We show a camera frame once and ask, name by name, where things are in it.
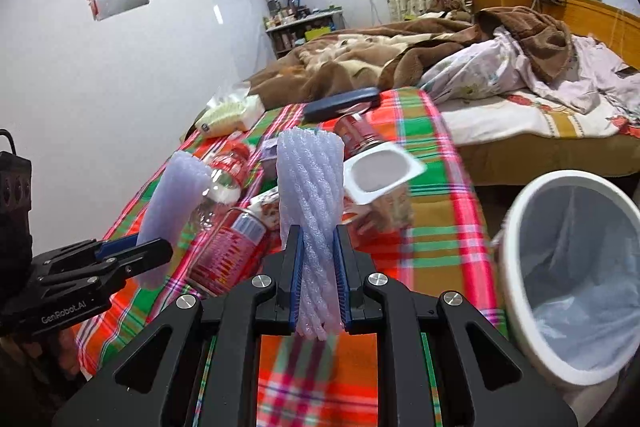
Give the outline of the plaid red green cloth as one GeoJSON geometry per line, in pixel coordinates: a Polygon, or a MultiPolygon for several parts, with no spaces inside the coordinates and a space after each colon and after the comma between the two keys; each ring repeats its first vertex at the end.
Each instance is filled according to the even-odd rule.
{"type": "MultiPolygon", "coordinates": [[[[480,202],[442,116],[414,88],[386,91],[368,116],[388,141],[424,162],[410,184],[409,228],[359,242],[376,269],[413,291],[437,296],[459,291],[497,327],[504,324],[480,202]]],[[[185,229],[165,284],[146,291],[128,282],[105,313],[75,329],[79,364],[100,367],[188,291],[184,278],[206,238],[185,229]]],[[[324,343],[269,336],[260,351],[257,421],[262,426],[373,426],[378,421],[375,340],[333,336],[324,343]]]]}

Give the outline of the white floral quilt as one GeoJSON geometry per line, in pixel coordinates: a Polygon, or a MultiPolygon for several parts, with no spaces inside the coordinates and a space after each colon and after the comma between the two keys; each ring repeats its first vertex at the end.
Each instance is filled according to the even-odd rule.
{"type": "Polygon", "coordinates": [[[639,74],[604,43],[591,37],[572,38],[568,69],[558,79],[542,80],[522,46],[499,27],[494,38],[475,43],[439,61],[424,72],[418,88],[436,104],[449,100],[480,100],[526,89],[581,114],[607,101],[632,122],[639,120],[639,74]]]}

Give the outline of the brown fleece blanket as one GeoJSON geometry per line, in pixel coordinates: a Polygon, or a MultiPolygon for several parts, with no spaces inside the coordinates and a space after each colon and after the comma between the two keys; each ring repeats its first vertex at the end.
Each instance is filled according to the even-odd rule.
{"type": "Polygon", "coordinates": [[[412,87],[447,56],[491,39],[498,27],[520,45],[545,83],[566,72],[575,56],[565,23],[526,6],[496,6],[477,12],[471,23],[424,17],[330,32],[288,52],[247,82],[266,109],[369,87],[412,87]]]}

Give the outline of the white patterned paper carton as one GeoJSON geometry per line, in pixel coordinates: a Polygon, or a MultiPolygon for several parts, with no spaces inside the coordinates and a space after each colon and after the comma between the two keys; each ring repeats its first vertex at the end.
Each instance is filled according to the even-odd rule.
{"type": "Polygon", "coordinates": [[[246,210],[258,218],[271,231],[280,229],[280,195],[275,186],[254,196],[246,210]]]}

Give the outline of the dark blue glasses case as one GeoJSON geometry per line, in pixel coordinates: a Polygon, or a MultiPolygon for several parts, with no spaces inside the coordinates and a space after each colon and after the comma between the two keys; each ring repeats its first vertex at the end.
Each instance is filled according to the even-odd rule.
{"type": "Polygon", "coordinates": [[[319,124],[350,114],[363,114],[381,104],[381,92],[376,88],[363,88],[334,94],[305,105],[303,122],[319,124]]]}

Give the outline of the white yogurt cup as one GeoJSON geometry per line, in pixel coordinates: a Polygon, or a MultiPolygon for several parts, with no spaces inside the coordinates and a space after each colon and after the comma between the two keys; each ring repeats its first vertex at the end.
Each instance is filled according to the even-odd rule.
{"type": "Polygon", "coordinates": [[[409,182],[426,170],[408,150],[383,142],[344,162],[345,192],[355,205],[373,212],[378,231],[405,229],[413,219],[409,182]]]}

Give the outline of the white patterned bed sheet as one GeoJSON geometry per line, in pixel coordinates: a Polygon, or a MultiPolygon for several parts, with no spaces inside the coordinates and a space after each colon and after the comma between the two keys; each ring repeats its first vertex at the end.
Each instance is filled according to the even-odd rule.
{"type": "Polygon", "coordinates": [[[604,98],[588,114],[526,90],[483,100],[451,100],[440,104],[438,110],[457,145],[497,142],[518,135],[559,140],[639,136],[639,127],[604,98]]]}

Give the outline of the clear cola plastic bottle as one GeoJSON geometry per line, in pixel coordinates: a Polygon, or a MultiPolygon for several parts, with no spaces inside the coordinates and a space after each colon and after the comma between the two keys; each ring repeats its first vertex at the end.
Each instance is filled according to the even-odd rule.
{"type": "Polygon", "coordinates": [[[195,233],[216,228],[226,213],[239,202],[248,175],[250,147],[242,141],[228,141],[216,154],[205,157],[212,169],[201,202],[192,212],[190,225],[195,233]]]}

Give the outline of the purple milk carton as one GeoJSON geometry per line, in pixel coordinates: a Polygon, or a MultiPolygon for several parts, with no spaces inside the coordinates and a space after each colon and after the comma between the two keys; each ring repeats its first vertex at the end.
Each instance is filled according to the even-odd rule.
{"type": "Polygon", "coordinates": [[[260,146],[259,162],[262,166],[262,173],[266,180],[277,179],[277,152],[278,139],[271,138],[262,141],[260,146]]]}

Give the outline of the yellow tissue pack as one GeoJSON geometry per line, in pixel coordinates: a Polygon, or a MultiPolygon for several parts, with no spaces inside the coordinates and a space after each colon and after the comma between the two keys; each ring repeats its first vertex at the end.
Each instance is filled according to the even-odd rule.
{"type": "Polygon", "coordinates": [[[194,122],[194,129],[206,138],[220,138],[252,129],[264,114],[262,100],[257,94],[250,94],[250,86],[241,82],[225,95],[213,96],[194,122]]]}

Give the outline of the white trash bin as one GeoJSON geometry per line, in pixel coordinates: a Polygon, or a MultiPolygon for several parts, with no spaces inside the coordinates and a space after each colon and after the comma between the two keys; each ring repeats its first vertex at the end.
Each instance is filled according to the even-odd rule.
{"type": "Polygon", "coordinates": [[[498,240],[500,285],[518,347],[562,388],[616,376],[639,348],[639,209],[595,174],[530,182],[498,240]]]}

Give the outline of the red drink can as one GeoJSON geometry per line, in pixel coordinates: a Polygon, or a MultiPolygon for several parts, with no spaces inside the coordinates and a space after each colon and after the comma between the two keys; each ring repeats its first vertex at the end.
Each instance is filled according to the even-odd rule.
{"type": "Polygon", "coordinates": [[[384,142],[382,135],[369,124],[366,118],[359,114],[344,115],[338,118],[333,132],[343,140],[346,159],[384,142]]]}

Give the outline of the white foam net sleeve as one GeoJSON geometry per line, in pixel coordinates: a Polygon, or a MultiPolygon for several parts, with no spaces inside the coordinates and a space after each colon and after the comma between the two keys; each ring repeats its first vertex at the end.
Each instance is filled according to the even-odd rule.
{"type": "Polygon", "coordinates": [[[292,128],[277,144],[280,239],[303,232],[298,335],[327,340],[342,328],[333,263],[333,233],[344,209],[344,143],[335,133],[292,128]]]}

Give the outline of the brown teddy bear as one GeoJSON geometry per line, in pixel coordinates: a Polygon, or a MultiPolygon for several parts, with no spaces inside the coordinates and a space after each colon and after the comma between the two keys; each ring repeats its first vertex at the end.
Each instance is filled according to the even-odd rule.
{"type": "Polygon", "coordinates": [[[448,18],[448,20],[459,22],[472,20],[472,15],[462,0],[430,0],[426,10],[429,13],[438,13],[440,18],[448,18]]]}

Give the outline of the wooden headboard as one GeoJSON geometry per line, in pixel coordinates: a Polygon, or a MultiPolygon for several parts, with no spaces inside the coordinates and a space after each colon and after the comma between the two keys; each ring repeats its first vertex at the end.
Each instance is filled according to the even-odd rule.
{"type": "Polygon", "coordinates": [[[624,62],[639,68],[640,18],[596,0],[540,0],[537,8],[567,24],[573,34],[606,44],[624,62]]]}

